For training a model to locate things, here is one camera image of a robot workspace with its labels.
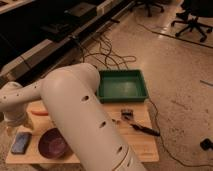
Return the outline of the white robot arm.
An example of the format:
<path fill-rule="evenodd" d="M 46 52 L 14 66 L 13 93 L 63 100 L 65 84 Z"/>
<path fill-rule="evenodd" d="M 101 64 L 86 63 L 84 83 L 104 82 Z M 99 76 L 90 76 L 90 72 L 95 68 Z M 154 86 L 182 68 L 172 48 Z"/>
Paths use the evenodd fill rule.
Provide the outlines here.
<path fill-rule="evenodd" d="M 86 171 L 147 171 L 95 96 L 98 70 L 89 63 L 58 68 L 45 78 L 0 88 L 0 112 L 8 125 L 21 125 L 24 106 L 41 100 Z"/>

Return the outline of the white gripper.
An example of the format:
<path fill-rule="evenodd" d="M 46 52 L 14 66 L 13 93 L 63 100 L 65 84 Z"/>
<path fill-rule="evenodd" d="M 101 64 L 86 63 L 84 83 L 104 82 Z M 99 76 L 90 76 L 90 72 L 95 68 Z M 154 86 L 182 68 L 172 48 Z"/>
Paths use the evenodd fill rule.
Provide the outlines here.
<path fill-rule="evenodd" d="M 26 111 L 4 112 L 4 121 L 6 122 L 6 132 L 8 135 L 11 135 L 19 126 L 31 130 L 34 129 L 33 122 Z"/>

